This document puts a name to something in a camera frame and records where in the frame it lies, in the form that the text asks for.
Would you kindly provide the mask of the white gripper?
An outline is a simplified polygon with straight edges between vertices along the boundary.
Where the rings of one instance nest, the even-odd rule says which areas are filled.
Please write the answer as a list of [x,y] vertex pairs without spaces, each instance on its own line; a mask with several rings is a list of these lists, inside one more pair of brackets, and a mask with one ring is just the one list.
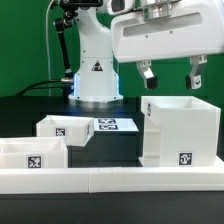
[[147,89],[158,87],[150,60],[191,57],[187,89],[202,86],[207,56],[224,52],[224,0],[179,0],[167,17],[143,19],[138,10],[111,22],[113,53],[120,62],[137,62]]

